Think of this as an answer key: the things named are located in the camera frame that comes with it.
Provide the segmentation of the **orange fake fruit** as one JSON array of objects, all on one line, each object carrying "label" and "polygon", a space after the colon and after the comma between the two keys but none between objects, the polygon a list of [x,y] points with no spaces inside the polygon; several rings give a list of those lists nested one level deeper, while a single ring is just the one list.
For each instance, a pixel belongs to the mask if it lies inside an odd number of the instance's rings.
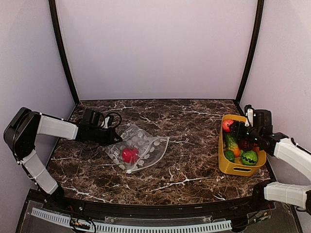
[{"label": "orange fake fruit", "polygon": [[241,154],[240,148],[238,146],[236,138],[234,138],[230,133],[225,134],[225,144],[228,150],[234,153],[235,157],[239,157]]}]

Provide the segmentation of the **pink red fake apple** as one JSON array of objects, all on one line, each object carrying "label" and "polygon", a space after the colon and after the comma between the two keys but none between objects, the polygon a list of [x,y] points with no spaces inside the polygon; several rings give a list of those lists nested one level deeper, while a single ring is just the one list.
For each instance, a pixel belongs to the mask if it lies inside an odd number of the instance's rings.
[{"label": "pink red fake apple", "polygon": [[226,119],[222,123],[222,128],[226,133],[229,133],[231,131],[230,127],[232,124],[234,124],[234,120],[231,119]]}]

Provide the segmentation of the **clear polka dot zip bag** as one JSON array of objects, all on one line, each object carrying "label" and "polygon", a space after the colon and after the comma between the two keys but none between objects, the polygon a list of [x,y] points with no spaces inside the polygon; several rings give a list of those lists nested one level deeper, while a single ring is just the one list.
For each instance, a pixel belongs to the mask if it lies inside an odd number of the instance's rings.
[{"label": "clear polka dot zip bag", "polygon": [[[169,137],[152,136],[145,130],[132,124],[121,134],[122,142],[105,149],[108,157],[127,174],[132,174],[158,163],[166,153]],[[136,148],[139,152],[135,163],[122,160],[121,152],[125,148]]]}]

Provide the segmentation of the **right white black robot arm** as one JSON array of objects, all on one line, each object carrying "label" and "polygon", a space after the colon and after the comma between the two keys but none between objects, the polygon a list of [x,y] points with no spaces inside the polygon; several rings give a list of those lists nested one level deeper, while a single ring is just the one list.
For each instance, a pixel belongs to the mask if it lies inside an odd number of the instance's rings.
[{"label": "right white black robot arm", "polygon": [[[283,133],[274,133],[272,114],[269,110],[255,110],[245,106],[245,122],[234,121],[229,124],[231,135],[236,139],[245,139],[263,149],[267,154],[280,159],[308,179],[311,178],[311,152],[301,147]],[[284,184],[277,181],[264,181],[254,186],[248,199],[248,207],[259,210],[267,201],[278,201],[302,208],[311,213],[311,187],[309,185]]]}]

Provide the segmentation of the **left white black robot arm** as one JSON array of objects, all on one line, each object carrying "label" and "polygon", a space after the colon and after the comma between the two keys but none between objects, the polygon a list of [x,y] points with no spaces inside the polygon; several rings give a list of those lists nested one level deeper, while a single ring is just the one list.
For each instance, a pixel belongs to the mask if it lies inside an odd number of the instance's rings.
[{"label": "left white black robot arm", "polygon": [[63,197],[64,190],[51,176],[35,150],[38,135],[47,135],[78,142],[94,142],[106,147],[122,142],[114,125],[116,112],[103,115],[87,109],[77,122],[20,108],[3,133],[4,142],[10,148],[16,162],[22,166],[29,179],[44,193],[50,195],[49,203],[57,211],[63,212],[69,207]]}]

